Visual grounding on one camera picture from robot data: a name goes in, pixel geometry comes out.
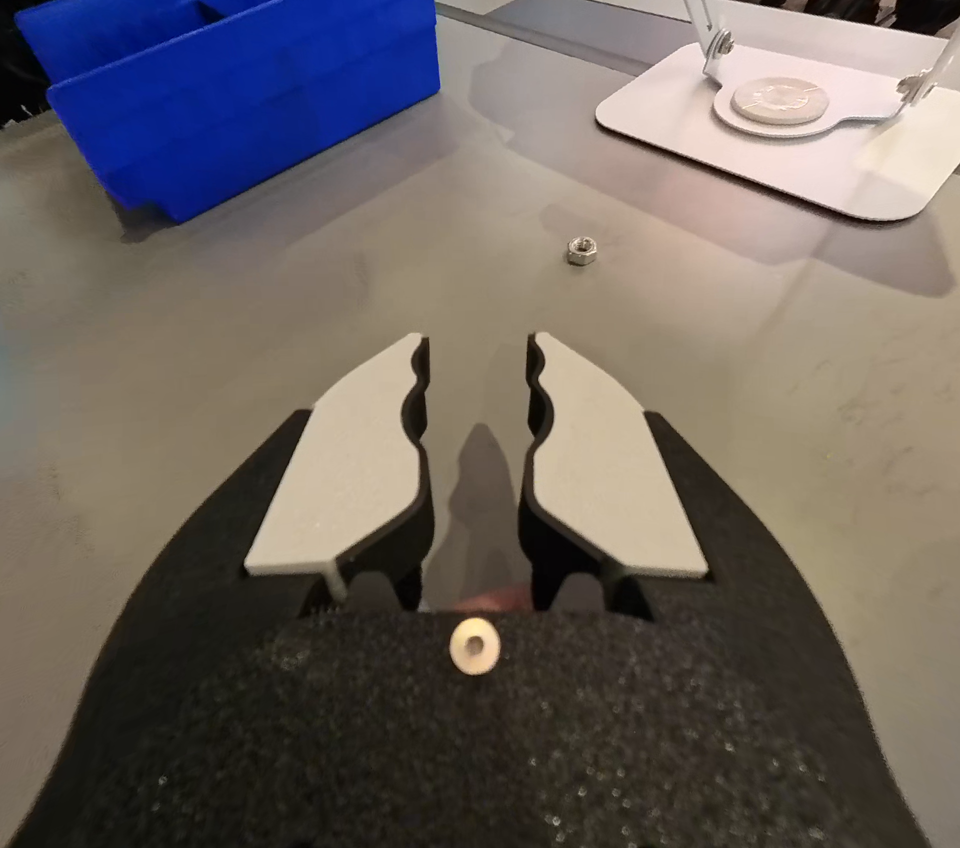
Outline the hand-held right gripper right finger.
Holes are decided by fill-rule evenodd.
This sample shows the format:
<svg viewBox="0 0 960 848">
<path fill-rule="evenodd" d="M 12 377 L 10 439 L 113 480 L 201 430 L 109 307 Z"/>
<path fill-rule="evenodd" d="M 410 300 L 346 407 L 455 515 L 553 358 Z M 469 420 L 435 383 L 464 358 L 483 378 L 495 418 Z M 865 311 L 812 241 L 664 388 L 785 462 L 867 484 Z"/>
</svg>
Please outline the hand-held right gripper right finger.
<svg viewBox="0 0 960 848">
<path fill-rule="evenodd" d="M 641 403 L 546 331 L 527 338 L 519 542 L 534 598 L 570 576 L 615 598 L 633 578 L 704 581 L 710 568 Z"/>
</svg>

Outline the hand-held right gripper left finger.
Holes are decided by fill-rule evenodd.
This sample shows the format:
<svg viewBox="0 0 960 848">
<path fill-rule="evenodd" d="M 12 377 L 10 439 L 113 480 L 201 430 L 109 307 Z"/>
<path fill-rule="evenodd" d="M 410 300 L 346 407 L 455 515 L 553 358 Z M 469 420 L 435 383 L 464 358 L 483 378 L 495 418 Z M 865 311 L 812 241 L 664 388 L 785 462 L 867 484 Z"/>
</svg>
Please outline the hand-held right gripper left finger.
<svg viewBox="0 0 960 848">
<path fill-rule="evenodd" d="M 429 340 L 411 332 L 316 400 L 245 556 L 251 577 L 315 576 L 345 594 L 392 580 L 433 544 L 426 450 Z"/>
</svg>

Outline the blue plastic bin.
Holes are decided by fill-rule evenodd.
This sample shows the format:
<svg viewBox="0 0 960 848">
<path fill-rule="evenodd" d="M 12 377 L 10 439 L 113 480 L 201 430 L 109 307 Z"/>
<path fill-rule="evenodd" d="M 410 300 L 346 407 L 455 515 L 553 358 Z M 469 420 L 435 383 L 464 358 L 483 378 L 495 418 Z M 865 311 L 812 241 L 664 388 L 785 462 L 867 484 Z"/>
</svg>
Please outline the blue plastic bin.
<svg viewBox="0 0 960 848">
<path fill-rule="evenodd" d="M 106 192 L 175 222 L 441 87 L 435 0 L 52 0 L 14 21 Z"/>
</svg>

